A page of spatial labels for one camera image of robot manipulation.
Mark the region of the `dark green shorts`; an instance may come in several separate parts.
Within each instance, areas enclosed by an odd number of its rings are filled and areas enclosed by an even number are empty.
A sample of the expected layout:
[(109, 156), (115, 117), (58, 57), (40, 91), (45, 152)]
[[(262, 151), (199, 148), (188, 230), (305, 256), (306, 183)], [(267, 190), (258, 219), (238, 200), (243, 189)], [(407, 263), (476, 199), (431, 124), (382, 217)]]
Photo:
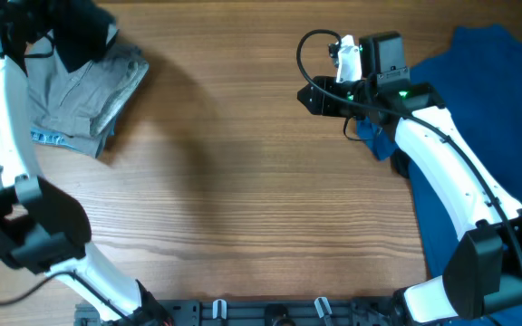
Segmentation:
[(53, 7), (53, 38), (67, 72), (98, 62), (108, 51), (114, 17), (92, 0), (58, 1)]

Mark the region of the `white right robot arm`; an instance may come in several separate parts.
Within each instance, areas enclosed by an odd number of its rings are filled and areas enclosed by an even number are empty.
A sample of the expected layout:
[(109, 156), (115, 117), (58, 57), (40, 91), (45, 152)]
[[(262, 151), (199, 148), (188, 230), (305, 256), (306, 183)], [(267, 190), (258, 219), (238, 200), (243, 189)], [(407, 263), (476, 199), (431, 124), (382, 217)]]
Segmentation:
[(397, 291), (393, 325), (477, 320), (522, 306), (522, 204), (491, 176), (428, 83), (347, 86), (317, 76), (297, 99), (314, 115), (379, 118), (446, 209), (458, 244), (444, 271)]

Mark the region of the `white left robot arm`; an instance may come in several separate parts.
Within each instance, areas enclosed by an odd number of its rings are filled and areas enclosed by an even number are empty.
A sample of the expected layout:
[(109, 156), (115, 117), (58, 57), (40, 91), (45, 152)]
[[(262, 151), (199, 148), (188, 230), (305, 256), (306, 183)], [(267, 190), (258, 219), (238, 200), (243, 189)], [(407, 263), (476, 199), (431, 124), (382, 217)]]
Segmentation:
[(27, 46), (48, 39), (75, 69), (107, 53), (112, 23), (91, 1), (0, 1), (0, 260), (64, 283), (103, 325), (170, 325), (164, 306), (94, 244), (81, 204), (44, 178), (29, 136)]

